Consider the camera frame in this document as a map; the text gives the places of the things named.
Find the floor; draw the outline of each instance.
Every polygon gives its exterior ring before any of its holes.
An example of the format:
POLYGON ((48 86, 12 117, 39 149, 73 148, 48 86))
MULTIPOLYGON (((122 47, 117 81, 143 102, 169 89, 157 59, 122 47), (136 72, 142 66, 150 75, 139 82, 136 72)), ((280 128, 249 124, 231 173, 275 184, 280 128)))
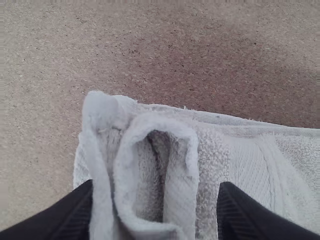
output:
POLYGON ((71 191, 90 90, 319 127, 316 3, 7 3, 3 12, 0 229, 71 191))

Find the towel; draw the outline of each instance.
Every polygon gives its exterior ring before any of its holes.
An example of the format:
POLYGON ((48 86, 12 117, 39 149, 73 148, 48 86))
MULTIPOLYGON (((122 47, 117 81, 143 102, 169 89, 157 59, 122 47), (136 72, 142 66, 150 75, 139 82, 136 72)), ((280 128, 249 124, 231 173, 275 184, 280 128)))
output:
POLYGON ((91 240, 215 240, 219 185, 320 233, 319 129, 91 91, 73 187, 93 180, 91 240))

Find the folded towel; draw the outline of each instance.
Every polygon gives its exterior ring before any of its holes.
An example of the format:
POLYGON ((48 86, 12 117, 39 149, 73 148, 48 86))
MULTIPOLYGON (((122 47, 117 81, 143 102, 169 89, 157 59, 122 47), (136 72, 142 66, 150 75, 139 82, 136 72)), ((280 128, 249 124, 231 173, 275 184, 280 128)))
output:
POLYGON ((214 240, 219 185, 320 233, 319 129, 91 91, 73 186, 93 179, 91 240, 214 240))

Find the white towel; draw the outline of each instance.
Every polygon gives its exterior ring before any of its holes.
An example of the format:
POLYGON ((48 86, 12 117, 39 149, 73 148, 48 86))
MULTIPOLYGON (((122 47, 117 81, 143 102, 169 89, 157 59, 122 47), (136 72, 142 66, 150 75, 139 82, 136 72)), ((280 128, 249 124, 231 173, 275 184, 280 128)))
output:
POLYGON ((215 240, 221 182, 320 233, 319 129, 91 91, 74 188, 93 179, 91 240, 215 240))

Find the towel fold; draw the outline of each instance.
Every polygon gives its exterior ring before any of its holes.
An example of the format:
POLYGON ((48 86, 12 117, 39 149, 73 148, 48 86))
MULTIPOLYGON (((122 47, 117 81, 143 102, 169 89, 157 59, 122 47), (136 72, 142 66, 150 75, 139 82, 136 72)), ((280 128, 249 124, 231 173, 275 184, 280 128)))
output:
POLYGON ((320 233, 319 134, 91 91, 73 173, 93 179, 90 239, 218 239, 225 181, 320 233))

